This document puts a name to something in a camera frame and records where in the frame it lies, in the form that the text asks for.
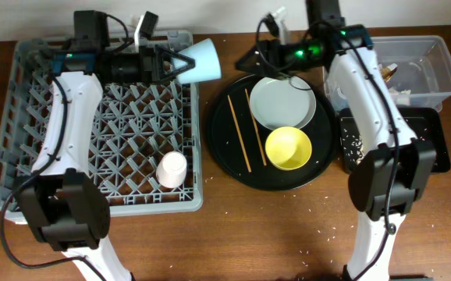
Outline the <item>grey round plate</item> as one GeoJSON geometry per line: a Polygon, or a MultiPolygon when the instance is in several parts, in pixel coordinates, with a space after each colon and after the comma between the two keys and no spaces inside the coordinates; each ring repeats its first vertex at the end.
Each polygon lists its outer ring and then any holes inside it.
{"type": "Polygon", "coordinates": [[[291,126],[301,129],[316,112],[316,98],[308,83],[298,77],[292,80],[263,78],[250,93],[250,109],[265,128],[276,130],[291,126]]]}

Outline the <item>light blue plastic cup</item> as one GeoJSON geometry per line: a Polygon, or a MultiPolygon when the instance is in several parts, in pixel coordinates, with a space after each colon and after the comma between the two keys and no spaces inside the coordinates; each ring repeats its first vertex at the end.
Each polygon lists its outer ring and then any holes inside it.
{"type": "Polygon", "coordinates": [[[195,62],[194,68],[176,76],[179,84],[191,84],[222,78],[218,53],[210,38],[191,45],[189,48],[180,51],[179,54],[191,58],[195,62]]]}

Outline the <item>wooden chopstick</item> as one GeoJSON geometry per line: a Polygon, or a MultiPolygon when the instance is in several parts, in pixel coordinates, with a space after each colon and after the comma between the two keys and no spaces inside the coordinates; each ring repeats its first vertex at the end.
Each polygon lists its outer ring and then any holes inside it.
{"type": "Polygon", "coordinates": [[[265,153],[264,153],[264,148],[262,146],[260,134],[259,134],[258,128],[257,128],[257,122],[256,122],[256,119],[254,118],[254,114],[253,114],[251,106],[250,106],[250,95],[249,95],[249,92],[248,92],[248,90],[246,88],[244,89],[244,91],[245,91],[245,95],[246,95],[248,109],[249,109],[249,112],[250,112],[250,117],[252,119],[252,123],[253,123],[253,126],[254,126],[254,132],[255,132],[255,135],[256,135],[256,138],[257,138],[257,144],[258,144],[259,152],[261,154],[261,160],[262,160],[263,166],[267,166],[265,153]]]}
{"type": "Polygon", "coordinates": [[[235,110],[234,110],[234,107],[233,107],[233,103],[232,103],[231,97],[229,95],[227,95],[227,100],[228,100],[228,103],[229,103],[230,111],[231,111],[232,116],[233,116],[233,122],[234,122],[234,125],[235,125],[235,128],[236,128],[236,132],[237,132],[238,139],[239,139],[239,142],[240,142],[240,147],[241,147],[241,150],[242,150],[242,153],[243,153],[243,158],[244,158],[244,161],[245,161],[245,164],[246,164],[246,167],[247,167],[247,171],[249,173],[251,173],[252,169],[250,167],[249,158],[247,156],[246,148],[244,146],[242,133],[240,131],[240,126],[239,126],[239,123],[238,123],[238,120],[237,120],[237,117],[236,117],[236,113],[235,113],[235,110]]]}

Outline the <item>yellow bowl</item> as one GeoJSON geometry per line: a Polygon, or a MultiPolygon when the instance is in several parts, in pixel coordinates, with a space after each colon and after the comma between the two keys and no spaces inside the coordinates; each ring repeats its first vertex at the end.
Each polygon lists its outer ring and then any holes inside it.
{"type": "Polygon", "coordinates": [[[265,141],[265,153],[277,169],[299,169],[311,159],[313,145],[302,130],[291,126],[273,130],[265,141]]]}

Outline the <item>pink plastic cup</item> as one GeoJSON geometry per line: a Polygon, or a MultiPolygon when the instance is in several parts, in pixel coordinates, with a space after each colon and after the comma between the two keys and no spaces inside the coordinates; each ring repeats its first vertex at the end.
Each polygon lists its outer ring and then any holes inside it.
{"type": "Polygon", "coordinates": [[[177,188],[181,186],[186,178],[187,160],[178,151],[166,153],[159,162],[156,169],[157,181],[166,188],[177,188]]]}

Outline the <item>brown snack wrapper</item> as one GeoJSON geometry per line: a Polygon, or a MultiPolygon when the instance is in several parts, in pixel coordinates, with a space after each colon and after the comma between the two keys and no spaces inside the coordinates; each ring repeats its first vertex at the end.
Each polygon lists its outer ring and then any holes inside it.
{"type": "Polygon", "coordinates": [[[388,66],[383,67],[382,65],[379,65],[380,74],[382,75],[382,79],[387,83],[392,76],[397,71],[398,65],[395,63],[392,63],[388,66]]]}

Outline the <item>white paper tissue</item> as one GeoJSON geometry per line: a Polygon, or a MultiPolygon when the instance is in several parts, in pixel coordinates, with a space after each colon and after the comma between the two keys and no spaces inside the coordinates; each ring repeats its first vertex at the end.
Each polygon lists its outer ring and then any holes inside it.
{"type": "Polygon", "coordinates": [[[389,93],[398,106],[410,106],[411,90],[398,91],[394,87],[389,88],[389,93]]]}

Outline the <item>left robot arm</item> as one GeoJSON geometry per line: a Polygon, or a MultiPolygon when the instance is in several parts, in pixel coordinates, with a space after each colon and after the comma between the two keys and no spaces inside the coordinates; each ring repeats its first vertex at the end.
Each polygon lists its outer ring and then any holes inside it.
{"type": "Polygon", "coordinates": [[[16,199],[35,239],[66,254],[84,278],[131,280],[108,238],[110,208],[88,176],[95,113],[110,83],[161,84],[194,69],[187,55],[154,46],[126,53],[126,41],[110,49],[110,15],[95,10],[73,14],[69,47],[51,58],[53,102],[45,139],[16,199]]]}

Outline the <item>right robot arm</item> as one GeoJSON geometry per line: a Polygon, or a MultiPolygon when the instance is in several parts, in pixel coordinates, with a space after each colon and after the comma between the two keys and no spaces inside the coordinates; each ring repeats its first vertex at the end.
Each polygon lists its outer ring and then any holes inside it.
{"type": "Polygon", "coordinates": [[[358,211],[353,253],[344,280],[388,280],[399,227],[419,201],[436,158],[430,141],[421,141],[393,101],[378,68],[368,30],[347,25],[337,1],[307,1],[308,28],[297,43],[286,39],[282,10],[259,21],[273,36],[260,38],[236,69],[279,80],[322,66],[328,80],[343,89],[359,130],[364,158],[349,176],[351,201],[358,211]]]}

